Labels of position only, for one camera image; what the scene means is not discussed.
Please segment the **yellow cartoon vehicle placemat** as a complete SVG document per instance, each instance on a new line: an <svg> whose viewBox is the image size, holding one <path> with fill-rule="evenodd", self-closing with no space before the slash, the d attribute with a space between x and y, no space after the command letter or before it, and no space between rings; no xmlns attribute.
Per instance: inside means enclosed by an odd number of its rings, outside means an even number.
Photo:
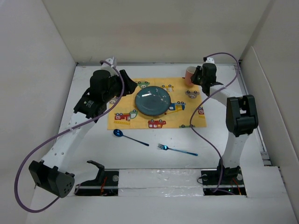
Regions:
<svg viewBox="0 0 299 224"><path fill-rule="evenodd" d="M134 78L137 83L135 92L121 98L117 106L108 114L107 128L113 129L161 129L189 128L190 117L202 102L198 86L188 87L181 77L170 78ZM167 109L162 114L147 116L142 114L135 104L136 95L144 88L145 93L154 91L161 94L161 101L170 97Z"/></svg>

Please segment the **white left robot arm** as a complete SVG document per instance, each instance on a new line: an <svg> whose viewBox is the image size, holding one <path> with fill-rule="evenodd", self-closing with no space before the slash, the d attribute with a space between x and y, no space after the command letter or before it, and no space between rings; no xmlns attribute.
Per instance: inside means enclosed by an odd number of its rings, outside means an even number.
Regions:
<svg viewBox="0 0 299 224"><path fill-rule="evenodd" d="M107 70L97 70L90 86L74 107L67 126L68 133L58 137L52 149L40 160L29 165L36 186L60 197L66 197L74 186L74 174L67 172L72 155L87 132L96 124L93 119L102 115L108 102L120 96L128 76L125 70L112 76Z"/></svg>

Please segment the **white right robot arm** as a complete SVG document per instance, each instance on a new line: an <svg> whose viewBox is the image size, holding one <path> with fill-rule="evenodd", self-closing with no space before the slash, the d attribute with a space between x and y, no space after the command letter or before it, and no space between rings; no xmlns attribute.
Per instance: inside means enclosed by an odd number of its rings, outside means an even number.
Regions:
<svg viewBox="0 0 299 224"><path fill-rule="evenodd" d="M229 184L241 174L240 158L248 137L258 126L255 98L231 91L216 80L216 65L213 58L206 57L201 66L192 67L191 75L185 80L202 88L207 99L215 99L226 106L228 140L223 155L215 170L201 172L203 185Z"/></svg>

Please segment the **blue metal spoon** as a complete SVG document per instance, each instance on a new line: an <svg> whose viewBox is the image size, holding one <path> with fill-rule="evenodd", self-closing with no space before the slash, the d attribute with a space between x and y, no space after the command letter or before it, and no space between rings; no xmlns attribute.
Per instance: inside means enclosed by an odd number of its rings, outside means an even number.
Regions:
<svg viewBox="0 0 299 224"><path fill-rule="evenodd" d="M113 130L113 134L114 134L116 137L125 137L125 138L128 138L128 139L130 139L130 140L133 140L133 141L135 141L135 142L138 142L138 143L140 143L140 144L142 144L142 145L145 145L145 146L147 146L147 147L150 146L148 143L145 143L145 142L142 142L142 141L139 141L139 140L136 140L136 139L133 139L133 138L131 138L131 137L128 137L128 136L124 135L123 132L122 132L120 129L114 129L114 130Z"/></svg>

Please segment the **blue metal fork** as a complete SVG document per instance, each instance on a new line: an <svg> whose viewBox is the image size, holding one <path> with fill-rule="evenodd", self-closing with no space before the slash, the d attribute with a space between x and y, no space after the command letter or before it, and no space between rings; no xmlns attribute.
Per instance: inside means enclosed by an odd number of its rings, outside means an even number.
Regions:
<svg viewBox="0 0 299 224"><path fill-rule="evenodd" d="M187 152L187 151L184 151L184 150L178 150L178 149L173 149L173 148L169 148L168 146L166 145L162 145L162 144L158 144L158 149L161 149L161 150L171 150L171 151L175 151L175 152L180 152L180 153L184 153L184 154L189 154L189 155L192 155L192 156L198 156L198 154L196 153L192 153L192 152Z"/></svg>

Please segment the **pink cup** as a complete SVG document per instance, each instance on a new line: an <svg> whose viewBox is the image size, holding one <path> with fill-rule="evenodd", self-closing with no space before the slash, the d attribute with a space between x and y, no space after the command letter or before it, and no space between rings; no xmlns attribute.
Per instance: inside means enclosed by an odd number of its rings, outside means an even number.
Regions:
<svg viewBox="0 0 299 224"><path fill-rule="evenodd" d="M194 67L194 66L187 67L187 69L185 71L185 77L184 77L184 82L185 82L186 86L188 86L188 87L194 86L194 84L191 81L191 77L193 76L195 71L196 71L196 67Z"/></svg>

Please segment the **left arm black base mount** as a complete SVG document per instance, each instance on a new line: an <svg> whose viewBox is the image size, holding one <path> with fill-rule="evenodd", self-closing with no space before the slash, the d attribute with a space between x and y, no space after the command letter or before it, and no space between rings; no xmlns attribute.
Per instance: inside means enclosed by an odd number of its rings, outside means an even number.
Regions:
<svg viewBox="0 0 299 224"><path fill-rule="evenodd" d="M120 172L117 169L105 169L100 163L89 160L94 165L97 175L94 179L79 183L74 190L76 196L118 196Z"/></svg>

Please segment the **dark teal round plate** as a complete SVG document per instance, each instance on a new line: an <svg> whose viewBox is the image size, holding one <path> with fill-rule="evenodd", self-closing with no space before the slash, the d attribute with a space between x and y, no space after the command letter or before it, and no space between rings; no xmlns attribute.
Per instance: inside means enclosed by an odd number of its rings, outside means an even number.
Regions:
<svg viewBox="0 0 299 224"><path fill-rule="evenodd" d="M171 104L169 93L158 86L141 89L135 96L135 105L140 113L154 117L164 114Z"/></svg>

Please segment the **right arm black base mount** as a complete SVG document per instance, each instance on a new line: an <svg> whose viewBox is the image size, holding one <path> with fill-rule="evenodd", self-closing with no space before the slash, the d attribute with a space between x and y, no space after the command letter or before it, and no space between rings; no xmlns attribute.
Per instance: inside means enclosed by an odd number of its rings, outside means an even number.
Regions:
<svg viewBox="0 0 299 224"><path fill-rule="evenodd" d="M220 169L201 170L201 176L197 182L203 186L204 196L246 196L244 179L240 167L225 169L220 179Z"/></svg>

